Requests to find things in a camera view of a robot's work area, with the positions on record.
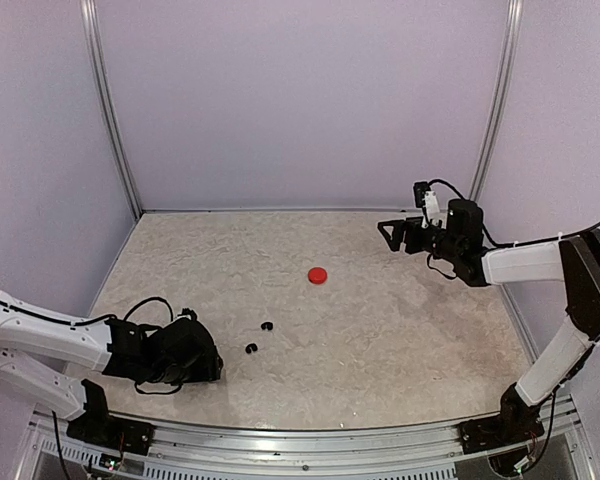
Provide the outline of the red earbud charging case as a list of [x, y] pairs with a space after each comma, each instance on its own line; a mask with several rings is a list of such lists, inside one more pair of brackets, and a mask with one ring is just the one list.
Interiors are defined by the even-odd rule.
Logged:
[[313, 267], [308, 271], [308, 280], [314, 285], [324, 284], [328, 280], [328, 272], [322, 267]]

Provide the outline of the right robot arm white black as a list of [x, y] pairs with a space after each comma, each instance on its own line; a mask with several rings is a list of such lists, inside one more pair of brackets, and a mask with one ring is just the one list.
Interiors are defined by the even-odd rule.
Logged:
[[484, 244], [484, 214], [475, 202], [456, 198], [441, 213], [434, 196], [426, 194], [418, 205], [423, 211], [419, 217], [378, 223], [390, 250], [446, 261], [453, 270], [449, 277], [469, 287], [558, 281], [565, 288], [562, 326], [503, 396], [507, 409], [491, 423], [492, 436], [511, 444], [530, 427], [526, 409], [541, 405], [600, 341], [600, 229], [489, 249]]

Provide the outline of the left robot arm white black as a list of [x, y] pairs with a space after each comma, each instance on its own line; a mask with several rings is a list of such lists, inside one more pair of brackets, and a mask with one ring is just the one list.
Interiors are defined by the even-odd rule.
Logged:
[[101, 387], [41, 363], [60, 360], [134, 386], [215, 382], [224, 362], [196, 313], [171, 314], [167, 325], [137, 324], [114, 314], [87, 319], [25, 303], [0, 291], [0, 382], [34, 399], [62, 419], [80, 417], [82, 430], [101, 445], [120, 434], [117, 418], [96, 402]]

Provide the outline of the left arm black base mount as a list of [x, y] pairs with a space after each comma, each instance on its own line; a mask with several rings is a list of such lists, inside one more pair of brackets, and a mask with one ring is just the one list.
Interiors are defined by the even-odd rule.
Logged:
[[81, 382], [82, 413], [67, 425], [67, 435], [92, 445], [146, 456], [155, 427], [148, 422], [117, 417], [109, 412], [104, 389], [90, 380]]

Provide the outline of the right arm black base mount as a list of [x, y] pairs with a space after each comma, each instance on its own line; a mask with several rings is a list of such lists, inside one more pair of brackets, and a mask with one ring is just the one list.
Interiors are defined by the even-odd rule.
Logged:
[[545, 433], [538, 405], [527, 405], [510, 385], [500, 398], [496, 415], [463, 421], [458, 432], [464, 454], [472, 454], [541, 437]]

